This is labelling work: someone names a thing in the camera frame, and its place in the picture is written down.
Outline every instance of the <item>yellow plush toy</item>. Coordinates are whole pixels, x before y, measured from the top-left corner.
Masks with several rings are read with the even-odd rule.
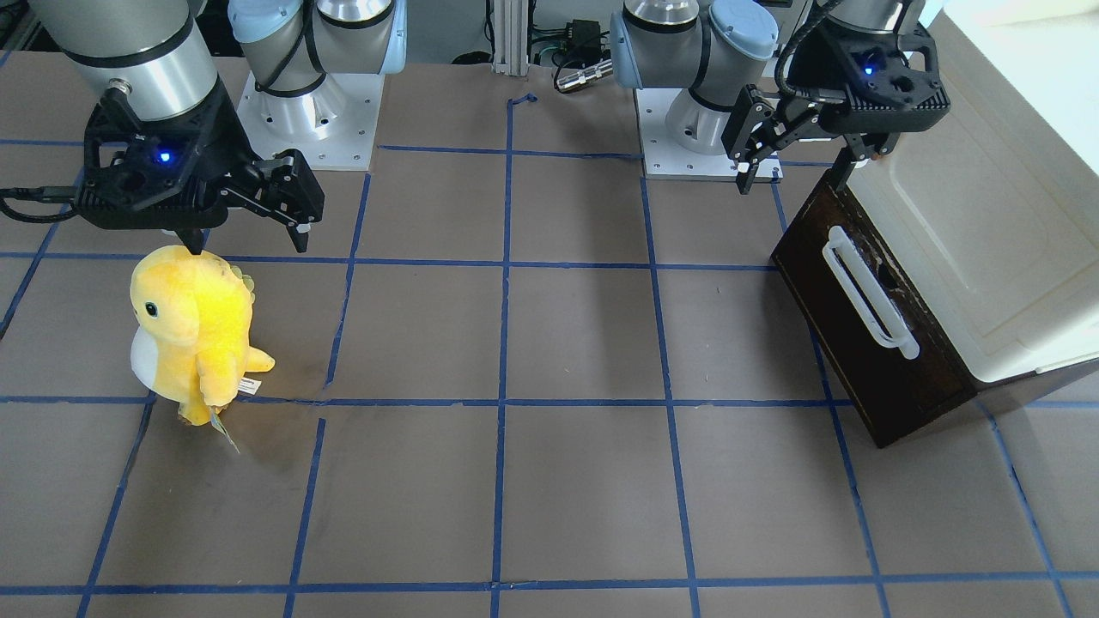
[[[248,345],[252,289],[240,268],[178,245],[154,251],[134,268],[130,302],[141,325],[131,367],[157,395],[179,401],[179,416],[191,424],[213,422],[224,433],[217,415],[236,396],[244,373],[275,366]]]

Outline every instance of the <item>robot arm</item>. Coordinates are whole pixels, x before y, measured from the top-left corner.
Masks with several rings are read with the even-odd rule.
[[[190,15],[187,0],[31,0],[65,54],[101,93],[84,135],[76,188],[12,189],[2,197],[70,202],[110,230],[175,231],[191,253],[203,229],[246,208],[285,225],[307,249],[324,192],[295,144],[342,124],[329,73],[396,73],[404,58],[404,0],[234,0],[234,33],[262,86],[267,123],[285,147],[257,155]],[[109,161],[104,147],[118,147]]]
[[[630,0],[612,16],[613,73],[628,88],[682,88],[666,119],[684,147],[726,154],[747,194],[759,162],[803,139],[843,136],[834,180],[886,155],[900,133],[950,111],[935,44],[918,19],[925,0],[810,0],[806,24],[778,56],[779,92],[755,81],[778,26],[752,0]],[[911,53],[923,56],[913,68]],[[789,64],[789,76],[786,65]]]

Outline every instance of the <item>metal base plate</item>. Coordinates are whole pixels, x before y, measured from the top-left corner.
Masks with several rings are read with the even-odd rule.
[[[736,179],[736,164],[724,154],[703,155],[680,146],[668,133],[664,117],[671,101],[679,95],[676,88],[644,88],[634,90],[637,103],[637,126],[641,131],[641,150],[645,155],[645,176],[673,180]],[[766,158],[759,164],[756,183],[773,183],[782,177],[778,158]]]
[[[378,129],[378,111],[381,108],[381,75],[331,75],[347,93],[352,109],[345,129],[340,133],[317,142],[290,143],[268,130],[256,96],[255,76],[248,75],[244,95],[236,107],[244,132],[252,142],[252,148],[263,157],[275,156],[287,148],[298,148],[313,170],[329,169],[343,172],[365,172],[370,168],[374,152],[374,135]]]

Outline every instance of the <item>plush toy arm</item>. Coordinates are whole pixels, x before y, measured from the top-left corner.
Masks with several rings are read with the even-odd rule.
[[[232,354],[206,351],[198,354],[199,390],[208,406],[226,406],[241,384],[240,363]]]

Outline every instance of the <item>light blue joint cap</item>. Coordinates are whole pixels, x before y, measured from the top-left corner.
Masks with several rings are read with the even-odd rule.
[[[642,88],[637,59],[630,43],[630,31],[625,27],[622,11],[611,13],[611,59],[614,62],[614,79],[623,88]]]
[[[770,11],[752,0],[714,0],[710,22],[726,43],[745,56],[766,60],[778,47],[778,23]]]
[[[395,0],[393,25],[389,31],[389,47],[386,48],[386,59],[381,63],[380,75],[392,75],[404,70],[408,58],[408,7],[406,0]]]
[[[240,43],[263,41],[286,25],[301,9],[301,0],[229,0],[229,23]]]

